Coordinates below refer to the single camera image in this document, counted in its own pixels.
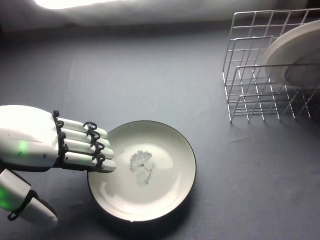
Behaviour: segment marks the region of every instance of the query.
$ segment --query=flower design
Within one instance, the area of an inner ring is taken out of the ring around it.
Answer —
[[[145,163],[152,157],[152,154],[147,151],[138,150],[130,158],[130,170],[136,171],[138,167],[144,167]]]

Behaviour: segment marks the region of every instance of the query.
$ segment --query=gray backdrop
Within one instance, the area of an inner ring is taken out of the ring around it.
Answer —
[[[0,209],[1,239],[319,239],[319,127],[274,117],[229,123],[221,73],[229,26],[56,29],[2,41],[1,105],[59,110],[108,131],[136,120],[168,124],[192,145],[197,176],[176,211],[129,224],[97,208],[85,172],[21,173],[60,224],[9,222]]]

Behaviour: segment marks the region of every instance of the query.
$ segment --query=dish rack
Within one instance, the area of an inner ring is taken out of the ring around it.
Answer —
[[[265,120],[274,114],[281,120],[288,114],[296,119],[299,116],[311,118],[320,113],[318,84],[302,89],[300,83],[289,86],[285,81],[273,82],[265,72],[265,68],[284,66],[288,66],[288,71],[292,68],[306,71],[308,67],[320,67],[320,63],[261,65],[265,50],[277,38],[293,28],[318,20],[312,17],[317,13],[320,8],[236,12],[233,15],[222,69],[231,123],[235,116],[246,116],[250,121],[255,115]]]

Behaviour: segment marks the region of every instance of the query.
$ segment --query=white plate in rack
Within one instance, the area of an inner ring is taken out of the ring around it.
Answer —
[[[90,191],[109,214],[131,222],[148,221],[174,210],[196,178],[189,142],[174,128],[134,121],[108,134],[116,170],[89,172]]]
[[[320,63],[320,20],[298,26],[271,44],[262,57],[262,65]],[[320,65],[265,67],[271,81],[310,87],[319,80]]]

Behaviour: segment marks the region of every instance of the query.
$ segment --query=white robotic hand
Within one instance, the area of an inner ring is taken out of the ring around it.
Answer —
[[[59,118],[30,106],[0,106],[0,208],[8,219],[21,217],[53,226],[57,214],[14,170],[45,172],[50,168],[110,173],[116,169],[107,132],[93,122]]]

